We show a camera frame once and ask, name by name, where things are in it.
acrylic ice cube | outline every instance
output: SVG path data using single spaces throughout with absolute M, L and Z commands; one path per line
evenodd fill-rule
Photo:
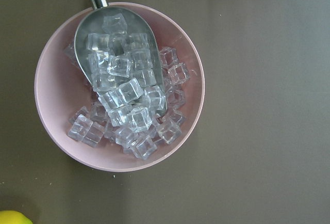
M 170 90 L 166 93 L 168 107 L 179 109 L 186 103 L 185 92 L 179 89 Z
M 91 147 L 95 147 L 101 141 L 103 135 L 104 127 L 97 122 L 93 122 L 87 134 L 82 139 L 82 142 L 90 145 Z
M 184 114 L 177 110 L 177 109 L 171 109 L 169 108 L 167 113 L 161 117 L 162 122 L 166 122 L 168 118 L 171 118 L 175 123 L 177 123 L 179 126 L 181 126 L 184 121 L 186 120 L 186 117 Z
M 124 104 L 138 99 L 143 94 L 143 90 L 136 78 L 121 84 L 116 91 Z
M 176 55 L 176 49 L 173 47 L 164 47 L 159 51 L 162 68 L 170 68 L 179 63 Z
M 149 49 L 148 35 L 146 33 L 132 33 L 128 35 L 129 50 Z
M 174 85 L 182 84 L 190 78 L 187 66 L 184 62 L 169 68 L 168 73 Z
M 87 114 L 88 114 L 88 109 L 86 106 L 83 106 L 80 110 L 78 110 L 70 119 L 69 119 L 69 122 L 71 124 L 73 124 L 76 119 L 78 118 L 79 115 L 83 115 L 85 117 L 87 117 Z
M 127 124 L 133 132 L 147 131 L 152 124 L 147 107 L 136 107 L 127 115 Z
M 136 158 L 147 159 L 157 150 L 157 146 L 153 143 L 149 135 L 138 136 L 131 146 L 131 150 Z
M 125 36 L 116 36 L 110 39 L 110 49 L 114 52 L 114 55 L 123 55 L 128 51 L 127 41 Z
M 92 124 L 92 120 L 80 114 L 69 130 L 68 136 L 76 141 L 82 141 Z
M 114 75 L 108 73 L 108 71 L 100 70 L 92 73 L 92 87 L 94 91 L 110 91 L 114 90 L 117 86 L 116 78 Z
M 157 84 L 154 71 L 152 69 L 143 69 L 132 72 L 131 77 L 138 80 L 141 87 L 154 86 Z
M 86 48 L 94 51 L 109 51 L 109 34 L 90 33 L 87 36 Z
M 165 122 L 156 127 L 158 135 L 165 143 L 171 144 L 182 132 L 178 124 L 171 118 L 167 118 Z
M 130 144 L 136 140 L 138 134 L 134 133 L 130 128 L 121 126 L 115 131 L 115 141 L 123 148 L 129 148 Z
M 149 49 L 141 49 L 129 52 L 132 61 L 132 71 L 153 68 Z
M 132 110 L 131 105 L 124 105 L 109 113 L 112 126 L 122 126 L 127 123 L 127 114 Z
M 111 36 L 124 35 L 127 33 L 127 23 L 124 16 L 118 13 L 103 18 L 102 29 Z
M 107 113 L 124 105 L 116 90 L 104 93 L 99 96 L 98 100 L 104 106 Z
M 127 55 L 110 56 L 108 72 L 111 75 L 129 78 L 131 64 L 132 62 Z
M 104 106 L 99 101 L 95 101 L 92 103 L 90 119 L 94 122 L 100 123 L 108 119 L 108 114 L 105 111 Z
M 149 109 L 162 110 L 165 105 L 166 97 L 159 86 L 145 87 L 143 99 Z
M 109 120 L 107 124 L 104 127 L 104 138 L 109 139 L 111 143 L 114 143 L 116 141 L 116 129 L 115 127 L 112 126 L 111 121 Z
M 80 68 L 76 58 L 76 54 L 74 52 L 74 42 L 72 41 L 63 51 L 65 55 L 69 57 L 71 64 L 73 64 L 77 68 Z
M 109 53 L 107 51 L 95 51 L 88 55 L 88 62 L 92 73 L 99 70 L 107 70 L 109 63 Z

gray table surface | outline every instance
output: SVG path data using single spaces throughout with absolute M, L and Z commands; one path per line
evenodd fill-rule
M 206 78 L 194 132 L 136 172 L 67 156 L 37 114 L 34 73 L 90 1 L 0 0 L 0 210 L 48 224 L 329 223 L 330 0 L 110 1 L 155 8 L 194 42 Z

lemon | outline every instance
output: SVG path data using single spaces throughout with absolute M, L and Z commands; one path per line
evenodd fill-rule
M 32 224 L 25 215 L 14 210 L 0 211 L 1 224 Z

